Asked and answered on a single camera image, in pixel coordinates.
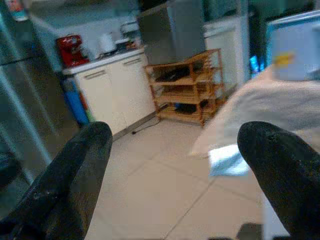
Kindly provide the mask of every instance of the refrigerator door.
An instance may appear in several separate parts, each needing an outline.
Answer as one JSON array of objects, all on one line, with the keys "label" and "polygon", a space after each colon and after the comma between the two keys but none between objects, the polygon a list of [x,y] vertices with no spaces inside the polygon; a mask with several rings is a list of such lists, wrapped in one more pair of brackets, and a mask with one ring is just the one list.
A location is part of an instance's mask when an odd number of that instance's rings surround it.
[{"label": "refrigerator door", "polygon": [[0,1],[0,65],[43,55],[30,20],[15,21]]},{"label": "refrigerator door", "polygon": [[0,134],[32,182],[78,131],[48,60],[0,66],[0,103]]}]

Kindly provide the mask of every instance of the white cabinet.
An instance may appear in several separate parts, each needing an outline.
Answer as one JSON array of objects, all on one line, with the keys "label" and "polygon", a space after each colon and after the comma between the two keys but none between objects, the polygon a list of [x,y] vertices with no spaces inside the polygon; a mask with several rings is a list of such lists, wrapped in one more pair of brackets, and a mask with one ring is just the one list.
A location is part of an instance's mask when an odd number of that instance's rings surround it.
[{"label": "white cabinet", "polygon": [[128,126],[155,111],[144,66],[144,54],[135,55],[107,65],[113,92]]},{"label": "white cabinet", "polygon": [[127,127],[106,66],[81,72],[75,78],[97,121],[107,123],[113,134]]},{"label": "white cabinet", "polygon": [[144,71],[144,54],[75,75],[92,115],[113,134],[152,114],[155,107]]}]

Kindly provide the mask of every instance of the refrigerator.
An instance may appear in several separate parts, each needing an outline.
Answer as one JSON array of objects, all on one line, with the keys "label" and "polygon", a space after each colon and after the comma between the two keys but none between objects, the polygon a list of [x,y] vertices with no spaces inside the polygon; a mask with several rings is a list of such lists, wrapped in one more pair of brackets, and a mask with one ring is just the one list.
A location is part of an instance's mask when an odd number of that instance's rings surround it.
[{"label": "refrigerator", "polygon": [[17,21],[4,0],[0,1],[0,111],[2,149],[21,161],[29,183],[79,130],[32,22]]},{"label": "refrigerator", "polygon": [[168,0],[137,16],[148,63],[184,61],[206,50],[199,0]]}]

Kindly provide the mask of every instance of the tile floor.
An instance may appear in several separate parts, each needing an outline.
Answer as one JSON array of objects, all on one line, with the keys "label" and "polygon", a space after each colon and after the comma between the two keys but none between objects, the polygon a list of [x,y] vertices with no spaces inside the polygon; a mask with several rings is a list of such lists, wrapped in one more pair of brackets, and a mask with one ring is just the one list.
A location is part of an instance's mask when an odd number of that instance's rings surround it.
[{"label": "tile floor", "polygon": [[201,131],[163,120],[115,141],[86,240],[236,239],[242,224],[261,223],[253,174],[208,177],[208,160],[188,156]]}]

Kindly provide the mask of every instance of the coffee machine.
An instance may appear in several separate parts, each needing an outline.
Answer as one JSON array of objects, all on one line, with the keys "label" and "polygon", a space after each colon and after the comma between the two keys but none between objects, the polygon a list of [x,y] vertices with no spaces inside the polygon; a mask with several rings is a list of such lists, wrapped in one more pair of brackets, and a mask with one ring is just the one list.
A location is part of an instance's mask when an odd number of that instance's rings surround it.
[{"label": "coffee machine", "polygon": [[72,68],[89,62],[81,48],[82,39],[80,35],[67,35],[56,40],[62,61],[66,68]]}]

